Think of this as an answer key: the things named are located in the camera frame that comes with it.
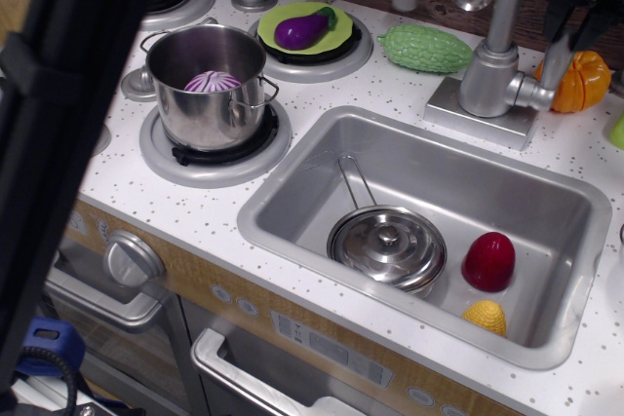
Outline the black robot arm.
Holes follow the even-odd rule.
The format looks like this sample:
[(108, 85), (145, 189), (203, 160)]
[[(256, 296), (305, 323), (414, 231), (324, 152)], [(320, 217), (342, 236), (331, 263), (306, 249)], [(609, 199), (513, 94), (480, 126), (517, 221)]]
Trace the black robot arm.
[[(1, 103), (1, 279), (12, 295), (1, 321), (1, 367), (14, 368), (25, 325), (69, 209), (89, 202), (179, 248), (167, 280), (193, 302), (213, 302), (209, 286), (230, 273), (264, 310), (298, 321), (389, 366), (413, 385), (434, 371), (525, 414), (618, 415), (623, 410), (623, 156), (604, 141), (599, 112), (539, 120), (525, 154), (489, 151), (449, 139), (423, 121), (437, 77), (415, 75), (374, 56), (336, 84), (287, 85), (294, 131), (287, 157), (259, 181), (202, 195), (157, 177), (138, 154), (135, 117), (121, 118), (113, 157), (93, 157), (106, 117), (120, 118), (113, 92), (146, 0), (32, 0), (18, 38), (25, 49), (4, 61)], [(252, 238), (252, 208), (296, 161), (319, 173), (328, 151), (307, 145), (340, 112), (362, 113), (373, 130), (354, 140), (392, 189), (447, 224), (459, 260), (482, 228), (499, 228), (525, 253), (549, 259), (570, 251), (565, 319), (551, 343), (520, 348), (433, 305), (350, 279), (330, 262), (285, 242)], [(449, 224), (458, 221), (459, 227)]]

